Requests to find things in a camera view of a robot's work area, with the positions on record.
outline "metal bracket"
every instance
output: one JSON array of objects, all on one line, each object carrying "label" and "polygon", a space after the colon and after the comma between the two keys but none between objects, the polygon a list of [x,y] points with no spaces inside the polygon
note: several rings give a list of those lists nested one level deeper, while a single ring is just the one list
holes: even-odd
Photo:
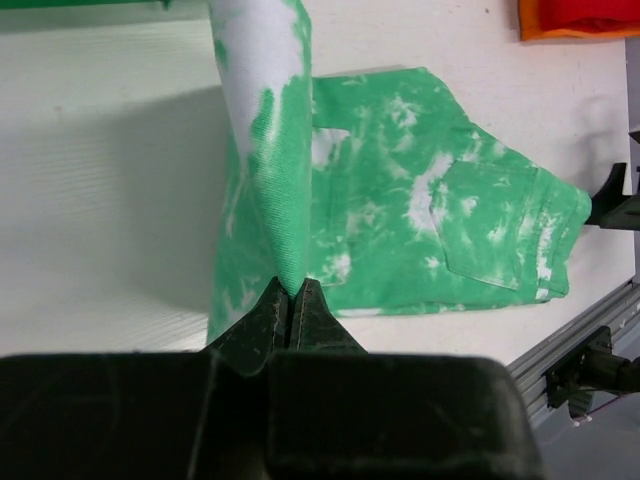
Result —
[{"label": "metal bracket", "polygon": [[569,402],[571,418],[584,417],[591,408],[594,391],[584,390],[580,369],[591,352],[612,354],[611,329],[600,327],[545,372],[548,406],[559,408]]},{"label": "metal bracket", "polygon": [[[633,140],[640,143],[640,131],[631,132]],[[626,163],[616,163],[607,181],[591,198],[591,216],[587,225],[597,225],[611,230],[640,231],[640,195],[623,194],[627,174]]]}]

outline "back pocket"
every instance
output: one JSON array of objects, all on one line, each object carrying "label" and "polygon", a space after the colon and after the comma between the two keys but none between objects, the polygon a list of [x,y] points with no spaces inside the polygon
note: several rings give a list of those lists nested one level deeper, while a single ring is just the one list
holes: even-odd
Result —
[{"label": "back pocket", "polygon": [[516,240],[537,172],[456,162],[433,185],[431,216],[451,272],[519,288]]}]

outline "white table surface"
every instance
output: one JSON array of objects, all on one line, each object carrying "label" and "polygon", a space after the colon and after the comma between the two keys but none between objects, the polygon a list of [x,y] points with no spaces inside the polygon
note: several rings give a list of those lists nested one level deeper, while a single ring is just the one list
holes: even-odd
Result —
[{"label": "white table surface", "polygon": [[[426,66],[591,193],[628,160],[621,41],[521,45],[515,1],[305,3],[316,75]],[[227,133],[212,50],[184,0],[0,12],[0,354],[203,345]],[[632,235],[586,227],[565,299],[343,324],[371,351],[510,363],[633,274]]]}]

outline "green object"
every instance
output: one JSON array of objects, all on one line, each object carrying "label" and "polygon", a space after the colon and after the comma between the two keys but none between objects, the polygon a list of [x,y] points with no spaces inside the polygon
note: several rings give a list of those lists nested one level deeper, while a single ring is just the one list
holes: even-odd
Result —
[{"label": "green object", "polygon": [[[590,213],[588,195],[472,123],[426,69],[316,78],[305,90],[308,37],[300,31],[308,28],[300,29],[298,2],[285,3],[297,15],[291,55],[304,60],[304,74],[279,95],[260,90],[258,113],[245,119],[247,149],[237,121],[247,108],[238,104],[252,77],[229,72],[240,62],[237,72],[251,65],[269,76],[284,55],[253,52],[255,38],[234,46],[242,28],[252,36],[273,22],[242,24],[256,5],[247,2],[245,10],[231,8],[240,0],[213,2],[233,12],[213,9],[235,141],[210,340],[253,306],[273,275],[292,295],[305,275],[318,279],[338,316],[491,309],[567,294],[566,264]],[[278,3],[257,1],[263,15]],[[229,19],[238,29],[225,37]]]},{"label": "green object", "polygon": [[154,1],[161,1],[165,8],[169,8],[169,4],[171,3],[171,0],[0,0],[0,10],[84,7],[87,5],[118,5],[123,3],[148,3]]}]

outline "red cloth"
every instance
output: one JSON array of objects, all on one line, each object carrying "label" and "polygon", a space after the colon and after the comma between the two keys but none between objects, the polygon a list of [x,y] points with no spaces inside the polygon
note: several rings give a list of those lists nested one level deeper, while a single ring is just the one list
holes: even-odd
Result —
[{"label": "red cloth", "polygon": [[539,13],[543,31],[598,33],[640,26],[640,0],[540,0]]}]

